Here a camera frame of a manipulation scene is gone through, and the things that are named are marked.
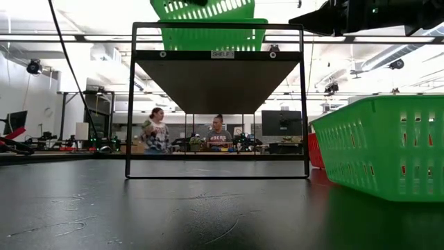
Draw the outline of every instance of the ceiling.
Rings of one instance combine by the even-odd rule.
[[[129,35],[133,22],[156,22],[158,16],[152,9],[149,0],[53,0],[58,11],[60,28],[64,34],[122,34]],[[266,18],[269,23],[287,23],[289,19],[304,15],[316,10],[323,1],[302,0],[298,8],[298,0],[256,0],[255,17]],[[0,34],[55,34],[51,13],[47,0],[14,0],[2,3],[0,6]],[[149,30],[145,33],[159,34],[158,30]],[[395,36],[404,35],[403,27],[384,28],[373,31],[362,31],[354,35]],[[356,94],[374,92],[390,92],[393,88],[401,88],[401,92],[444,92],[440,89],[444,73],[439,70],[442,63],[441,53],[443,45],[426,45],[411,53],[401,54],[405,67],[399,70],[390,70],[386,66],[354,78],[350,70],[358,69],[359,65],[381,56],[382,52],[393,50],[389,44],[313,44],[307,36],[305,50],[305,76],[309,95],[310,112],[322,112],[322,103],[346,103],[348,97]],[[298,50],[297,44],[279,44],[281,51]],[[140,44],[138,48],[162,49],[162,44]],[[83,67],[88,77],[88,84],[103,85],[109,90],[127,91],[130,61],[130,44],[70,44],[68,53],[75,56],[79,51],[112,51],[116,49],[121,56],[121,64],[112,60],[102,59],[101,56],[88,58]],[[26,61],[31,58],[41,58],[46,67],[65,71],[67,64],[61,54],[61,46],[56,43],[42,42],[13,42],[10,44],[10,54],[15,59]],[[160,89],[142,69],[137,69],[137,80],[144,84],[145,91],[161,92]],[[300,92],[299,68],[296,67],[287,79],[275,90],[262,108],[279,108],[279,106],[295,106]],[[339,84],[339,93],[326,99],[322,93],[329,83]],[[283,96],[283,92],[292,92],[294,95]],[[149,101],[148,95],[139,96],[138,101]]]

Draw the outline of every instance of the black metal frame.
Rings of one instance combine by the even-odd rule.
[[[114,116],[114,105],[116,102],[116,94],[113,91],[100,91],[99,93],[102,94],[111,94],[111,108],[110,108],[110,119],[109,119],[109,126],[108,126],[108,135],[111,137],[112,136],[112,118]],[[60,122],[60,136],[59,136],[59,140],[63,140],[63,132],[64,132],[64,127],[65,127],[65,111],[66,111],[66,105],[69,103],[69,101],[71,101],[71,99],[73,99],[78,92],[58,92],[58,94],[63,94],[63,101],[62,101],[62,117],[61,117],[61,122]],[[74,94],[68,101],[67,101],[67,96],[68,94]],[[84,91],[83,94],[91,94],[91,91]]]
[[[264,29],[264,30],[297,30],[299,31],[299,52],[275,52],[279,54],[279,58],[284,60],[297,60],[300,67],[300,94],[302,101],[302,129],[303,129],[303,161],[304,161],[304,175],[303,176],[131,176],[131,159],[134,158],[131,154],[131,147],[126,147],[125,155],[125,177],[129,179],[305,179],[309,177],[309,154],[308,154],[308,116],[307,116],[307,94],[305,92],[305,64],[304,64],[304,28],[299,24],[217,24],[217,23],[143,23],[135,22],[133,24],[133,31],[131,35],[131,63],[130,63],[130,86],[128,97],[128,128],[126,132],[127,143],[132,142],[132,126],[133,124],[133,108],[134,108],[134,86],[135,86],[135,64],[138,60],[168,60],[173,56],[176,60],[180,58],[187,58],[187,60],[208,60],[210,59],[209,51],[166,51],[168,58],[159,56],[159,51],[138,51],[137,45],[137,30],[139,28],[224,28],[224,29]],[[270,52],[236,52],[244,60],[267,60]],[[185,136],[186,136],[186,121],[187,114],[185,114]],[[171,155],[162,156],[139,156],[140,160],[167,160],[167,159],[181,159]]]

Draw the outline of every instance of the green basket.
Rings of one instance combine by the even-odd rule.
[[[444,201],[444,96],[368,97],[313,125],[331,181],[389,201]]]
[[[159,22],[212,22],[267,24],[266,19],[224,20],[161,20]],[[217,28],[162,28],[165,50],[188,51],[261,51],[264,29],[217,29]]]
[[[175,0],[151,0],[159,19],[253,18],[254,0],[208,0],[204,7]]]

